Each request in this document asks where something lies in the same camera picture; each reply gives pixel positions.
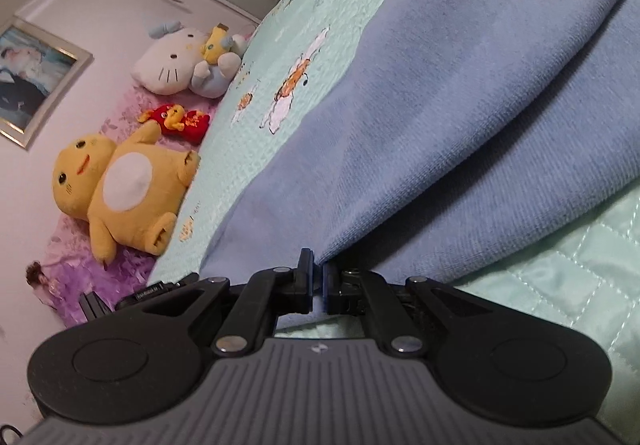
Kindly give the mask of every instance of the small doll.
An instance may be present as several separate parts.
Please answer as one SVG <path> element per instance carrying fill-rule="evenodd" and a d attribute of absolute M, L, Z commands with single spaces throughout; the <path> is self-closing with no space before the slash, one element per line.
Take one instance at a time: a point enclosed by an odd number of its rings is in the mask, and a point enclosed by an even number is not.
<path fill-rule="evenodd" d="M 54 297 L 60 298 L 60 284 L 57 279 L 49 279 L 38 261 L 33 261 L 26 270 L 27 284 L 33 288 L 36 297 L 47 306 L 54 307 Z"/>
<path fill-rule="evenodd" d="M 199 110 L 185 112 L 180 104 L 167 104 L 147 110 L 138 118 L 140 123 L 148 120 L 157 121 L 165 136 L 177 135 L 193 145 L 199 145 L 209 128 L 211 117 Z"/>

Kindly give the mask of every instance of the gray ribbed plastic cover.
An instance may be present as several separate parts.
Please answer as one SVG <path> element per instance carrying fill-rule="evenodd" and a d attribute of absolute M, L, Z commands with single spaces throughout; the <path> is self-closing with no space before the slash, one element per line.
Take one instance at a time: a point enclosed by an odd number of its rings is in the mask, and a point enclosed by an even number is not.
<path fill-rule="evenodd" d="M 613 445 L 593 420 L 523 430 L 485 421 L 417 361 L 372 340 L 268 339 L 214 364 L 184 402 L 146 421 L 86 427 L 45 420 L 20 445 Z"/>

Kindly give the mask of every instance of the photograph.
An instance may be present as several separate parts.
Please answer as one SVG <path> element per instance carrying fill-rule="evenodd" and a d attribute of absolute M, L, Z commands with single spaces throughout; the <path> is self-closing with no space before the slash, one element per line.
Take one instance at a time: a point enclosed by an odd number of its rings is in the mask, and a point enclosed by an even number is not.
<path fill-rule="evenodd" d="M 0 132 L 26 147 L 91 55 L 14 18 L 0 30 Z"/>

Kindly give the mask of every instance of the red plush toy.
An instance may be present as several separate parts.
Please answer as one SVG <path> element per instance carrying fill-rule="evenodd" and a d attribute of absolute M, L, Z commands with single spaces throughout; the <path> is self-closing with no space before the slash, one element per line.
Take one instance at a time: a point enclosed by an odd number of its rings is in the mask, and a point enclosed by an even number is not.
<path fill-rule="evenodd" d="M 177 134 L 193 145 L 200 145 L 211 117 L 199 110 L 185 113 L 180 104 L 168 104 L 161 105 L 156 110 L 147 110 L 138 118 L 140 123 L 148 120 L 157 121 L 165 136 Z"/>

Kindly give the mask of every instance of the quilted mint fabric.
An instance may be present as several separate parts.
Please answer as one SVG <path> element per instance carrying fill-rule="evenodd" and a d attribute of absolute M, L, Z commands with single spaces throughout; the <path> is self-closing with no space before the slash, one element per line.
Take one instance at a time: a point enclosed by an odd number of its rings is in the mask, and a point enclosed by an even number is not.
<path fill-rule="evenodd" d="M 460 289 L 589 335 L 613 382 L 598 418 L 640 441 L 640 180 Z"/>

